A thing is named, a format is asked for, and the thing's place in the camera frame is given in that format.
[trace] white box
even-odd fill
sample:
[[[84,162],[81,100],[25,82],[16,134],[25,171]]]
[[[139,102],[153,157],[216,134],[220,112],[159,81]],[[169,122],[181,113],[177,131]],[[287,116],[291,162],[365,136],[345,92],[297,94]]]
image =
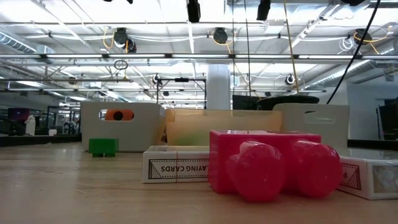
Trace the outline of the white box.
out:
[[[398,198],[398,153],[349,149],[341,157],[343,182],[339,190],[369,200]]]
[[[208,146],[151,146],[142,156],[142,181],[207,182],[208,163]]]

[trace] green toy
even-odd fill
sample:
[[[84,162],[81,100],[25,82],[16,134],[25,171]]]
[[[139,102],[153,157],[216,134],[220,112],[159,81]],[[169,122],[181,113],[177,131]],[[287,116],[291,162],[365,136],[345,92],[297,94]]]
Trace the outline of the green toy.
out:
[[[88,153],[93,157],[114,157],[119,151],[119,139],[90,139]]]

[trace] black cable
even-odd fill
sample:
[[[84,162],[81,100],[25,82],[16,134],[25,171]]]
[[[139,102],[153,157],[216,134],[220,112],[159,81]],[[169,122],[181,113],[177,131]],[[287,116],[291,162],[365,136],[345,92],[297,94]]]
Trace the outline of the black cable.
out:
[[[233,63],[233,76],[234,76],[234,83],[233,83],[233,90],[232,90],[232,97],[235,95],[235,21],[234,21],[234,2],[235,0],[232,0],[232,54],[234,55],[232,58],[232,63]]]
[[[374,16],[376,15],[376,12],[377,12],[377,9],[378,9],[379,5],[380,5],[380,0],[377,0],[377,3],[376,3],[376,5],[375,5],[375,7],[374,7],[374,9],[373,9],[372,16],[371,16],[371,18],[370,18],[370,20],[369,20],[369,22],[368,22],[368,25],[366,26],[365,32],[364,32],[363,35],[362,35],[361,41],[359,41],[358,47],[356,48],[353,57],[352,57],[351,60],[349,61],[348,65],[347,65],[347,67],[346,67],[346,70],[344,71],[344,74],[341,76],[340,81],[338,82],[338,84],[337,84],[335,90],[334,90],[333,93],[331,94],[331,96],[330,96],[330,98],[329,98],[329,100],[327,101],[326,104],[329,104],[330,101],[331,101],[331,99],[333,99],[333,97],[335,96],[335,94],[336,94],[338,88],[340,87],[340,85],[341,85],[341,83],[343,82],[345,76],[347,75],[348,69],[349,69],[350,66],[353,64],[353,62],[354,62],[354,60],[355,60],[355,58],[356,58],[356,56],[357,56],[357,54],[358,54],[358,52],[359,52],[359,48],[361,48],[362,43],[363,43],[363,40],[365,39],[366,34],[368,34],[368,30],[369,30],[370,26],[372,25]]]
[[[248,26],[248,13],[247,13],[247,11],[246,11],[246,0],[244,0],[244,13],[245,13],[245,15],[246,15],[246,38],[248,39],[249,96],[251,97],[249,26]]]

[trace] desk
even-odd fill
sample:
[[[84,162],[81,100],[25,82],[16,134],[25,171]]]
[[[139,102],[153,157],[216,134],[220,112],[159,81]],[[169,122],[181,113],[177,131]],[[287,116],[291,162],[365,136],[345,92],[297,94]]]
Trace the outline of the desk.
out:
[[[92,158],[80,143],[0,148],[0,223],[396,223],[398,200],[336,191],[246,203],[208,183],[142,184],[139,153]]]

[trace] black structure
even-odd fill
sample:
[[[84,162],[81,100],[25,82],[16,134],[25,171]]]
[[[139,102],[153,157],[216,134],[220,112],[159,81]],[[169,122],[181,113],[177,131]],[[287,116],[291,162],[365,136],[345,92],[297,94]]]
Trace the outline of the black structure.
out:
[[[159,91],[163,89],[163,87],[165,87],[170,81],[173,82],[195,82],[196,84],[198,84],[198,86],[205,92],[205,109],[207,109],[207,86],[206,86],[206,79],[205,78],[157,78],[156,79],[156,103],[159,103]],[[203,82],[205,83],[205,88],[202,88],[198,82]]]

